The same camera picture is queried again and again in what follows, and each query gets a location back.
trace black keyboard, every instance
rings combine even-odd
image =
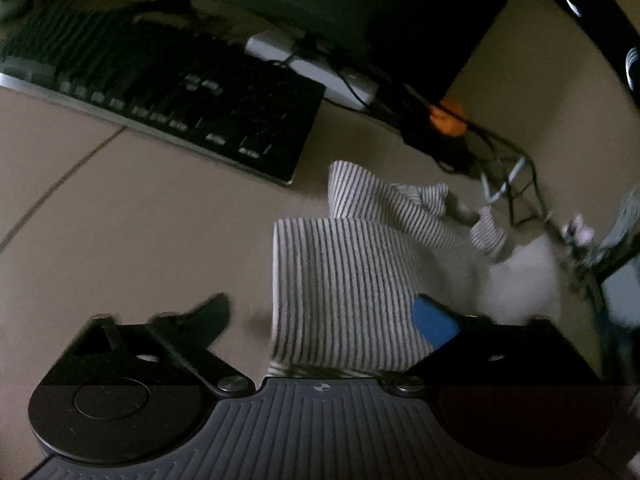
[[[0,72],[285,184],[324,95],[291,70],[131,9],[40,10],[2,46]]]

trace orange object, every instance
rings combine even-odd
[[[449,101],[447,98],[444,98],[440,101],[440,106],[463,119],[467,118],[465,109],[460,103]],[[463,123],[463,121],[460,121],[454,116],[447,114],[446,111],[435,106],[431,106],[429,118],[431,120],[431,124],[433,124],[441,134],[446,135],[447,137],[461,137],[466,132],[466,124]]]

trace striped fabric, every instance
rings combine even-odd
[[[457,201],[445,184],[385,184],[340,161],[331,166],[328,190],[330,218],[275,225],[269,372],[405,370],[432,349],[412,324],[416,295],[463,303],[474,268],[500,252],[506,234],[488,209],[474,215],[475,225],[455,221],[460,211],[449,211]]]

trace gray ribbed panel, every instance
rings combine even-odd
[[[199,434],[150,462],[94,468],[54,458],[29,480],[604,480],[599,466],[527,470],[454,442],[420,400],[375,380],[270,379],[247,399],[223,400]]]

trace metal bolt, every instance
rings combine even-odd
[[[396,377],[394,386],[404,394],[414,394],[424,388],[424,381],[415,375]]]
[[[236,394],[249,387],[249,379],[242,375],[224,377],[218,381],[218,387],[224,392]]]

